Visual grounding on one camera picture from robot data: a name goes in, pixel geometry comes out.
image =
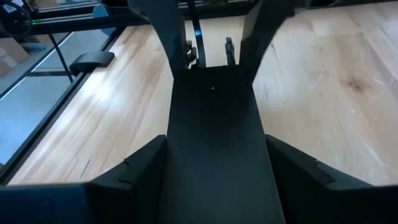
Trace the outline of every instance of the light wood surface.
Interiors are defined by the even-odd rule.
[[[238,61],[242,17],[201,26],[208,66],[226,64],[227,36]],[[152,27],[127,28],[111,51],[11,184],[90,180],[166,133],[173,80]],[[398,3],[289,19],[253,86],[266,133],[371,184],[398,184]]]

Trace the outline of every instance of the cardboard box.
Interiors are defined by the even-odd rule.
[[[29,54],[13,39],[0,39],[0,76],[7,74]]]

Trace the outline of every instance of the wooden tabletop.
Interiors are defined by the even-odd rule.
[[[265,132],[371,184],[398,184],[397,12],[388,2],[287,20],[253,85]],[[227,36],[239,60],[243,19],[201,21],[208,66],[226,65]],[[128,27],[111,51],[10,184],[90,180],[166,133],[173,79],[153,28]]]

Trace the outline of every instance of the black cable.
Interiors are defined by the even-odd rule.
[[[195,5],[195,0],[188,0],[188,9],[193,24],[193,30],[195,31],[195,38],[197,40],[197,47],[198,47],[197,65],[199,68],[206,68],[205,45],[203,44],[203,36],[201,34],[200,22]]]
[[[12,1],[7,1],[7,2],[1,4],[0,7],[3,7],[3,5],[5,5],[5,4],[15,8],[17,12],[20,12],[21,14],[25,15],[25,18],[28,21],[29,25],[27,27],[27,30],[25,30],[25,32],[23,32],[21,34],[13,34],[13,33],[8,32],[6,30],[6,28],[4,28],[3,23],[0,21],[0,33],[7,37],[12,37],[15,39],[20,39],[20,38],[26,37],[32,30],[32,26],[33,26],[33,21],[32,21],[32,18],[30,16],[29,12],[26,9],[24,9],[23,7],[17,5],[16,3],[13,3]]]
[[[72,82],[73,82],[72,75],[70,74],[70,71],[69,71],[69,69],[68,69],[67,63],[65,62],[65,59],[64,59],[63,56],[62,56],[62,53],[61,53],[61,50],[60,50],[60,48],[59,48],[59,46],[58,46],[58,44],[57,44],[57,41],[55,41],[55,38],[54,38],[54,36],[53,36],[52,34],[49,34],[49,37],[50,37],[50,39],[51,39],[52,44],[53,44],[54,47],[55,47],[55,50],[57,51],[58,56],[60,57],[60,60],[61,60],[63,69],[65,69],[65,72],[66,72],[67,75],[68,75],[69,81],[70,81],[70,83],[72,83]]]

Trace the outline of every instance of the black plastic bracket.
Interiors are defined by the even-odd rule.
[[[112,52],[87,52],[77,57],[69,69],[73,74],[90,72],[96,67],[107,67],[113,59],[114,53]]]

